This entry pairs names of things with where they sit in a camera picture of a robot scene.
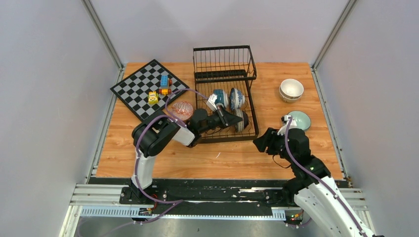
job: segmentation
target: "gray floor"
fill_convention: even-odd
[[[103,237],[111,229],[132,221],[129,218],[89,217],[81,220],[82,237]],[[125,226],[106,237],[321,237],[316,223],[293,230],[276,221],[161,219],[153,223]]]

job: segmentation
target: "metal frame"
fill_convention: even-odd
[[[84,7],[86,8],[87,12],[89,13],[89,16],[94,24],[94,26],[97,29],[97,32],[102,37],[103,42],[106,45],[106,48],[108,49],[109,53],[112,56],[112,59],[114,60],[115,64],[118,66],[120,70],[124,67],[124,64],[122,63],[121,59],[119,58],[114,46],[112,45],[111,40],[109,39],[108,34],[105,31],[105,28],[103,27],[102,23],[100,22],[99,16],[97,15],[96,11],[94,10],[93,4],[90,0],[81,0]]]
[[[120,74],[118,76],[118,80],[120,81],[123,78],[124,75],[124,66],[121,63],[114,47],[112,46],[109,37],[107,36],[102,24],[100,23],[100,20],[94,10],[94,7],[90,0],[82,0],[83,4],[85,5],[88,13],[90,14],[92,21],[94,22],[99,34],[101,35],[102,39],[104,40],[110,54],[112,55],[116,65],[120,68]],[[325,44],[323,45],[322,49],[320,50],[319,55],[317,56],[315,62],[312,65],[312,75],[316,84],[316,88],[319,94],[319,98],[321,101],[322,109],[326,117],[326,121],[329,127],[330,134],[332,136],[332,141],[335,147],[336,154],[338,155],[338,161],[342,170],[342,173],[344,177],[348,177],[347,173],[345,171],[345,165],[342,159],[342,155],[339,150],[338,145],[338,139],[334,133],[334,125],[333,122],[330,119],[330,111],[326,104],[324,95],[323,95],[323,87],[320,83],[320,78],[317,73],[317,69],[320,66],[323,58],[325,57],[328,49],[330,48],[331,44],[333,43],[336,35],[338,34],[339,30],[342,28],[345,20],[347,19],[348,15],[350,14],[351,10],[353,9],[355,3],[357,0],[349,0],[347,5],[345,6],[345,9],[343,10],[342,14],[340,15],[337,23],[335,24],[332,32],[330,33],[328,39],[326,40]],[[98,139],[98,145],[96,148],[96,153],[93,158],[93,163],[91,170],[86,177],[86,182],[90,181],[90,177],[95,176],[95,169],[97,168],[97,164],[100,159],[100,155],[102,152],[102,147],[105,141],[106,133],[108,131],[109,123],[112,117],[113,108],[115,106],[116,102],[116,96],[113,95],[111,102],[108,107],[108,113],[103,125],[102,133],[100,134],[100,137]],[[72,237],[74,236],[74,233],[77,229],[77,224],[79,222],[80,216],[109,216],[109,217],[115,217],[115,216],[123,216],[121,213],[125,213],[125,215],[128,213],[129,215],[132,214],[132,212],[129,212],[132,210],[132,208],[147,208],[151,207],[150,204],[135,204],[135,205],[125,205],[120,204],[120,198],[122,193],[122,188],[127,187],[127,185],[93,185],[93,184],[86,184],[86,185],[76,185],[75,191],[73,193],[73,197],[71,199],[66,218],[64,220],[60,236],[61,237]],[[258,190],[258,189],[280,189],[278,187],[252,187],[252,190]],[[371,227],[371,229],[374,231],[374,227],[372,226],[372,221],[370,218],[370,214],[368,211],[368,208],[366,206],[366,202],[364,199],[364,196],[362,194],[362,191],[360,189],[353,189],[353,188],[344,188],[339,189],[343,196],[347,199],[348,203],[352,206],[356,214],[365,222],[368,226]],[[282,211],[283,212],[290,212],[290,211],[298,211],[300,208],[298,207],[272,207],[273,213],[277,213],[280,217]],[[168,216],[168,218],[183,218],[183,219],[222,219],[226,217],[217,217],[217,216],[188,216],[188,215],[181,215],[181,216]],[[229,216],[227,217],[229,219],[233,220],[242,220],[246,219],[246,217],[241,216]]]

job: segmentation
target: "black rack frame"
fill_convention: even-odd
[[[249,117],[249,125],[242,132],[229,127],[202,135],[200,143],[246,141],[257,138],[259,127],[251,97],[251,85],[256,79],[256,66],[249,45],[194,48],[195,89],[209,97],[214,89],[238,88],[246,102],[241,108]],[[207,109],[206,100],[196,95],[196,107]]]

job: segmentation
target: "checkered board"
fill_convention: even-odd
[[[157,110],[165,107],[166,100],[170,95],[159,95],[159,102],[150,105],[148,102],[148,92],[158,92],[160,88],[160,79],[162,75],[167,75],[172,80],[170,89],[189,88],[173,73],[163,67],[162,64],[153,59],[144,67],[138,69],[135,73],[128,76],[125,80],[119,82],[111,88],[111,91],[122,100],[122,102],[140,119],[144,120]],[[181,91],[170,99],[169,103],[179,97],[185,91]]]

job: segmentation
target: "black cable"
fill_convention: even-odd
[[[284,168],[284,169],[288,169],[288,168],[290,168],[290,167],[291,167],[291,164],[290,164],[290,165],[288,165],[287,167],[283,167],[282,165],[278,164],[278,163],[275,161],[274,157],[275,157],[275,155],[273,155],[273,156],[272,156],[272,160],[275,162],[275,164],[279,165],[280,167],[282,167],[282,168]]]

